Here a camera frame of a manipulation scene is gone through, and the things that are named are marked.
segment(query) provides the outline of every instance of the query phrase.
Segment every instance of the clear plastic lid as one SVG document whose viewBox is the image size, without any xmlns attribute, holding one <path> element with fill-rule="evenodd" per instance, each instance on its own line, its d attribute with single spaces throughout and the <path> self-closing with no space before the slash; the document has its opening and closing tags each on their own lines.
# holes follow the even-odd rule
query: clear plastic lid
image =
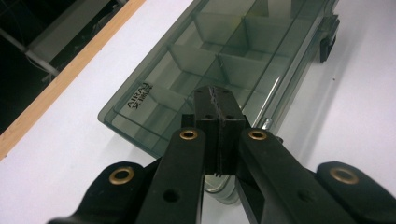
<svg viewBox="0 0 396 224">
<path fill-rule="evenodd" d="M 158 158 L 192 92 L 233 92 L 250 124 L 283 111 L 304 68 L 331 29 L 335 1 L 194 1 L 99 114 L 99 120 Z"/>
</svg>

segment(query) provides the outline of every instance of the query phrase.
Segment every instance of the white table surface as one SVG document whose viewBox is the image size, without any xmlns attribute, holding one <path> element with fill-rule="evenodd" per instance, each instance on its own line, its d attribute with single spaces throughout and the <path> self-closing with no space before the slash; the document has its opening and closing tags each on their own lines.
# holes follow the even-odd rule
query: white table surface
<svg viewBox="0 0 396 224">
<path fill-rule="evenodd" d="M 147 0 L 0 162 L 0 223 L 71 215 L 108 165 L 153 159 L 97 114 L 190 0 Z M 396 2 L 341 0 L 337 42 L 314 63 L 278 133 L 311 170 L 354 165 L 396 195 Z M 205 196 L 203 223 L 248 223 Z"/>
</svg>

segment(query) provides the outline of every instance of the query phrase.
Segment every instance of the gray plastic case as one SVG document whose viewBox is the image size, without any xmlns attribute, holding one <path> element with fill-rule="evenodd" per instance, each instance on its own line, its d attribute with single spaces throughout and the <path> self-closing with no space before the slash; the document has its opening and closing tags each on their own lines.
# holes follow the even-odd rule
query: gray plastic case
<svg viewBox="0 0 396 224">
<path fill-rule="evenodd" d="M 272 129 L 316 54 L 338 25 L 334 0 L 193 1 L 99 114 L 155 158 L 165 152 L 192 92 L 233 92 L 253 127 Z"/>
</svg>

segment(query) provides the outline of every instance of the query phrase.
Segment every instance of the dark floor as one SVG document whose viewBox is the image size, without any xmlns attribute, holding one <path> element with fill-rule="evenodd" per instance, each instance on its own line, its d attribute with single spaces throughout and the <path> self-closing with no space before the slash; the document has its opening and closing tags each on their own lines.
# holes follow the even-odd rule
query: dark floor
<svg viewBox="0 0 396 224">
<path fill-rule="evenodd" d="M 50 64 L 62 71 L 106 22 L 117 13 L 119 8 L 113 9 L 114 4 L 116 4 L 115 1 L 108 4 Z M 2 14 L 3 21 L 6 15 L 6 13 Z M 7 22 L 14 22 L 15 24 L 13 18 L 18 20 L 19 16 L 23 16 L 22 13 L 8 15 L 12 21 Z M 2 28 L 2 25 L 6 26 L 6 23 L 0 20 L 0 28 Z M 15 33 L 15 30 L 13 36 L 18 39 L 23 38 L 21 33 Z M 45 78 L 48 75 L 47 72 L 42 71 L 39 67 L 37 68 L 34 62 L 30 62 L 23 53 L 0 36 L 0 134 L 49 85 L 49 79 Z"/>
</svg>

